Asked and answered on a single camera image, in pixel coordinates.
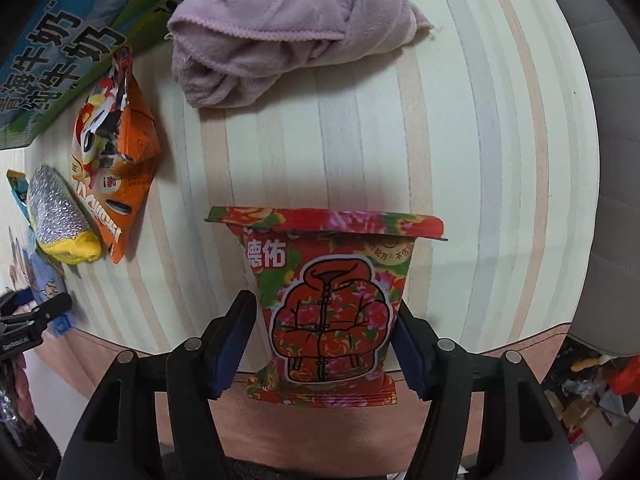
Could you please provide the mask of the silver yellow scrub sponge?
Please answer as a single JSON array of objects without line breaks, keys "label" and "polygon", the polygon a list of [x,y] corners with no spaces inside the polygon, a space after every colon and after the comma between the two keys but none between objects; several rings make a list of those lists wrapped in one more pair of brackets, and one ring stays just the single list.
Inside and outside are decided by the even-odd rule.
[{"label": "silver yellow scrub sponge", "polygon": [[54,168],[40,165],[35,169],[26,204],[36,241],[46,255],[69,266],[102,256],[99,237]]}]

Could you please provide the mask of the blue snack bag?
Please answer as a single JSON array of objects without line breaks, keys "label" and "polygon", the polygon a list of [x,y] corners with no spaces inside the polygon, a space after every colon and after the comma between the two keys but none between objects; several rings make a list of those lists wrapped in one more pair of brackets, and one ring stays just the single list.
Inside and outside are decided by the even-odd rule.
[{"label": "blue snack bag", "polygon": [[26,221],[29,221],[27,210],[28,181],[26,176],[22,172],[9,169],[6,172],[6,178],[8,179],[11,194],[17,203],[18,209]]}]

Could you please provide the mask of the orange snack bag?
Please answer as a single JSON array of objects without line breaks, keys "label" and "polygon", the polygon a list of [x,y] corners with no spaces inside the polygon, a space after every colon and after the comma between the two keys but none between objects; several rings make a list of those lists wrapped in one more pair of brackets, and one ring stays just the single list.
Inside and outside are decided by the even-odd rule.
[{"label": "orange snack bag", "polygon": [[72,188],[114,263],[125,257],[162,154],[155,119],[133,68],[130,47],[114,52],[110,70],[77,114],[70,159]]}]

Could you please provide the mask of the red floral wipes pack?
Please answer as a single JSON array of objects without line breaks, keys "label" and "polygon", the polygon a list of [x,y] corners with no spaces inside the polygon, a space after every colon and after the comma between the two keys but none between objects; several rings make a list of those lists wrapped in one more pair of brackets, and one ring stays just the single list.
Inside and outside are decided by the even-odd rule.
[{"label": "red floral wipes pack", "polygon": [[241,242],[271,356],[249,398],[302,408],[397,401],[384,370],[414,244],[440,240],[442,219],[316,208],[215,206],[208,221]]}]

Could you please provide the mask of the purple fleece towel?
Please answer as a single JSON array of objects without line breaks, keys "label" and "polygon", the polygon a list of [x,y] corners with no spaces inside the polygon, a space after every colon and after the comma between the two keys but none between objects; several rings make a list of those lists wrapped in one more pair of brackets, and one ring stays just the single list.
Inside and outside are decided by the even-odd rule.
[{"label": "purple fleece towel", "polygon": [[171,70],[192,107],[237,108],[294,70],[392,52],[432,27],[410,0],[184,0],[168,21]]}]

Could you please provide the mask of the brown cardboard box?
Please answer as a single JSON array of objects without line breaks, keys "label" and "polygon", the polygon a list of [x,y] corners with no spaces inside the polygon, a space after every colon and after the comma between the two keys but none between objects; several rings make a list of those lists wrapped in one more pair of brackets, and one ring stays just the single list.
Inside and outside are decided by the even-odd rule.
[{"label": "brown cardboard box", "polygon": [[26,148],[115,50],[142,53],[183,0],[1,0],[1,146]]}]

